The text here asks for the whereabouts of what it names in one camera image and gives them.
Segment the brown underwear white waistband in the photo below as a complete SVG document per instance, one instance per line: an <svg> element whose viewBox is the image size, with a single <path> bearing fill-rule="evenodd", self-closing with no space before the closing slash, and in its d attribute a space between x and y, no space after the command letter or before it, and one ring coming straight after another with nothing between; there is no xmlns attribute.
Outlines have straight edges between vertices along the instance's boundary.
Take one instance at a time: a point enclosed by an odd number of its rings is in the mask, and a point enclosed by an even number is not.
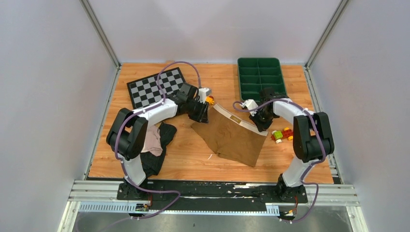
<svg viewBox="0 0 410 232"><path fill-rule="evenodd" d="M218 157L250 167L256 166L268 135L218 103L208 110L208 123L195 122L191 128Z"/></svg>

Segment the black pinstriped underwear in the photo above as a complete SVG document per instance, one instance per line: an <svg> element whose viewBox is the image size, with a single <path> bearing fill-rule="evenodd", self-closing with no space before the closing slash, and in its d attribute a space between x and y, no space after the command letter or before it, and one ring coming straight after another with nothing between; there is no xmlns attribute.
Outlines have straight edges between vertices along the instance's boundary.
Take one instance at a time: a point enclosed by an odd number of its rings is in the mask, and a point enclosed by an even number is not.
<svg viewBox="0 0 410 232"><path fill-rule="evenodd" d="M176 132L175 126L166 123L161 123L159 127L153 125L147 129L146 140L140 154L146 177L159 174L165 159L166 147L172 142Z"/></svg>

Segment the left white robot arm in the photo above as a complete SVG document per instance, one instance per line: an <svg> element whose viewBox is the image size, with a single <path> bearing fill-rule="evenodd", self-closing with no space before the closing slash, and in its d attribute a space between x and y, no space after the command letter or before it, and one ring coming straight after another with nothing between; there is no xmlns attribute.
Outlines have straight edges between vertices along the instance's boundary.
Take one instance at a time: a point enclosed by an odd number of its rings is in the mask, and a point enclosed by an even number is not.
<svg viewBox="0 0 410 232"><path fill-rule="evenodd" d="M168 98L140 110L122 108L118 112L106 143L114 151L124 172L124 179L131 184L130 194L137 200L148 194L148 186L143 182L146 173L143 170L141 156L146 146L148 128L178 115L187 114L193 121L208 123L207 97L211 95L207 87L197 88L187 83Z"/></svg>

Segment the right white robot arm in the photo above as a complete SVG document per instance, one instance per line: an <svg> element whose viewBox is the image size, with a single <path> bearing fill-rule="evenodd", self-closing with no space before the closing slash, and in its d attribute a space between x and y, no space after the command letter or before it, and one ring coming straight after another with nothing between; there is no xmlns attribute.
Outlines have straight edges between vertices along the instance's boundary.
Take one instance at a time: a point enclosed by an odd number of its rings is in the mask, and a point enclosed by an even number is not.
<svg viewBox="0 0 410 232"><path fill-rule="evenodd" d="M265 131L273 119L281 117L293 125L293 158L288 169L278 178L275 193L279 200L288 202L302 193L305 177L312 168L324 162L334 151L334 140L329 117L324 112L313 112L293 102L286 95L276 94L272 88L260 92L260 101L245 100L250 119L259 131Z"/></svg>

